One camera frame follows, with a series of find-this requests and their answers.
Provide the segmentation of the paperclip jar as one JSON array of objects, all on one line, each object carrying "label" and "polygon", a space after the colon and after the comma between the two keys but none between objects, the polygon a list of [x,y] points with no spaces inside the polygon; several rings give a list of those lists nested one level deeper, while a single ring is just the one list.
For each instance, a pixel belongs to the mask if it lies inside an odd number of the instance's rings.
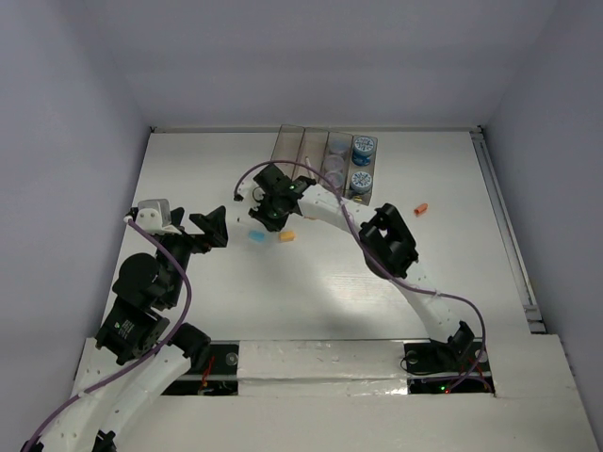
[{"label": "paperclip jar", "polygon": [[340,171],[328,171],[325,179],[334,187],[335,190],[341,189],[345,183],[345,178]]},{"label": "paperclip jar", "polygon": [[323,167],[326,172],[340,171],[342,172],[345,166],[345,160],[336,154],[329,154],[323,162]]}]

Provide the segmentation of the blue paint jar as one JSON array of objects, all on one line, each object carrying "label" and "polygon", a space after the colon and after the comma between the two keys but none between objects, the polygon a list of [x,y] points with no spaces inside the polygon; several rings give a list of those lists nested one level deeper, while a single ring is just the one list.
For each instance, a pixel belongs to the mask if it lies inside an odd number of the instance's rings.
[{"label": "blue paint jar", "polygon": [[352,141],[351,161],[359,167],[368,166],[377,150],[375,137],[356,136]]},{"label": "blue paint jar", "polygon": [[358,170],[351,175],[349,183],[351,197],[362,197],[370,194],[372,187],[373,177],[369,172]]}]

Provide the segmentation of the orange highlighter cap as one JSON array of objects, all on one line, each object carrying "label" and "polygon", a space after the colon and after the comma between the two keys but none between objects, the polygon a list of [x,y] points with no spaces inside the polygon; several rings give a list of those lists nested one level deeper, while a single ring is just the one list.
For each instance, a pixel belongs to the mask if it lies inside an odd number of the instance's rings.
[{"label": "orange highlighter cap", "polygon": [[427,212],[428,208],[429,208],[429,205],[427,203],[421,203],[419,206],[417,206],[414,209],[415,216],[420,217],[420,216],[424,215]]}]

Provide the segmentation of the red whiteboard marker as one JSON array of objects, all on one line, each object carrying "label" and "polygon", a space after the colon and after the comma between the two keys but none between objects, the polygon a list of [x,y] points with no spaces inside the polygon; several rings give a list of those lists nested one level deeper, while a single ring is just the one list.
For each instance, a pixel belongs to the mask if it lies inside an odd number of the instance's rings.
[{"label": "red whiteboard marker", "polygon": [[306,156],[304,158],[304,164],[307,167],[306,171],[307,171],[308,177],[310,177],[312,180],[316,181],[316,174],[314,172],[314,169],[311,165],[311,161],[308,156]]}]

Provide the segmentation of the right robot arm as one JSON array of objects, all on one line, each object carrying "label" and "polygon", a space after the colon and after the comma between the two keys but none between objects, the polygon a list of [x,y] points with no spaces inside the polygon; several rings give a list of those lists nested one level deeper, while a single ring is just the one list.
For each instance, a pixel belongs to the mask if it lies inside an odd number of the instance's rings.
[{"label": "right robot arm", "polygon": [[370,208],[342,198],[328,180],[291,179],[279,161],[256,165],[253,177],[263,196],[249,215],[271,232],[283,230],[292,215],[322,221],[349,233],[361,248],[365,263],[377,277],[394,285],[421,320],[439,372],[463,365],[475,334],[449,303],[456,296],[438,291],[419,263],[416,240],[391,203]]}]

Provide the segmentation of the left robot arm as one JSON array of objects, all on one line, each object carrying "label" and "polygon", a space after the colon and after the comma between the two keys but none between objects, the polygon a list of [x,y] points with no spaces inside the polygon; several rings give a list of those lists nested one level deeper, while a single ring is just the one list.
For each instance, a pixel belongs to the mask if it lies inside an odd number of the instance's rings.
[{"label": "left robot arm", "polygon": [[25,451],[117,451],[172,383],[210,363],[210,337],[187,323],[185,312],[175,323],[162,313],[180,299],[189,310],[187,264],[194,254],[226,246],[226,210],[188,215],[198,234],[185,231],[185,215],[165,199],[139,202],[126,214],[126,225],[155,253],[123,261],[112,286],[116,298],[82,356],[70,398],[42,422]]}]

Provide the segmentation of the yellow highlighter cap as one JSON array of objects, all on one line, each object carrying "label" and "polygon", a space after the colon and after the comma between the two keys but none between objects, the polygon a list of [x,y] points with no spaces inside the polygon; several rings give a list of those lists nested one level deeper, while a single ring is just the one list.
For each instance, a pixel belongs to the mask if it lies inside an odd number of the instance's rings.
[{"label": "yellow highlighter cap", "polygon": [[296,234],[293,231],[282,231],[278,233],[278,241],[280,243],[292,242],[296,239]]}]

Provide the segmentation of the blue highlighter cap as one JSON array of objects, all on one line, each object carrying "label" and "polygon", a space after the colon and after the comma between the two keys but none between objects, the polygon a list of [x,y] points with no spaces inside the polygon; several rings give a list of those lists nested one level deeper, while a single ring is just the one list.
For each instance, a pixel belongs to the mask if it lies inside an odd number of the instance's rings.
[{"label": "blue highlighter cap", "polygon": [[248,232],[248,237],[251,241],[255,243],[265,243],[267,241],[267,236],[265,233],[251,230]]}]

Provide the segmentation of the transparent drawer bin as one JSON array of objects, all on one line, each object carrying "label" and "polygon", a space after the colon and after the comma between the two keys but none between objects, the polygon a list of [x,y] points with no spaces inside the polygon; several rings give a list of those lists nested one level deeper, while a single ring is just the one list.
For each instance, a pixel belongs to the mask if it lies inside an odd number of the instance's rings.
[{"label": "transparent drawer bin", "polygon": [[296,161],[305,132],[303,126],[282,124],[272,150],[272,160]]},{"label": "transparent drawer bin", "polygon": [[343,186],[343,196],[346,199],[369,205],[375,180],[377,151],[377,138],[364,135],[352,137]]},{"label": "transparent drawer bin", "polygon": [[342,194],[348,175],[352,135],[331,131],[328,133],[321,163],[321,173]]},{"label": "transparent drawer bin", "polygon": [[320,171],[328,137],[329,131],[326,129],[306,127],[301,138],[297,161]]}]

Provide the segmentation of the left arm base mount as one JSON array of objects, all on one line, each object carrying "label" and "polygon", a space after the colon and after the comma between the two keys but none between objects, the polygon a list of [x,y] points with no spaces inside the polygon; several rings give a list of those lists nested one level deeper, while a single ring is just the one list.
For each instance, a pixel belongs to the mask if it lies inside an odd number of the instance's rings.
[{"label": "left arm base mount", "polygon": [[236,396],[238,394],[239,342],[217,342],[206,364],[186,372],[163,396]]}]

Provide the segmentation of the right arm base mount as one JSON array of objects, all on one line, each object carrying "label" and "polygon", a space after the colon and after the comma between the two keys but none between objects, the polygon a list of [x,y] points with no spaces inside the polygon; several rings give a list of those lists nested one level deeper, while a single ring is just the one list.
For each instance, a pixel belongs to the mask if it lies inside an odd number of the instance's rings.
[{"label": "right arm base mount", "polygon": [[482,341],[461,321],[446,343],[432,340],[404,345],[399,366],[410,395],[494,394],[490,364]]}]

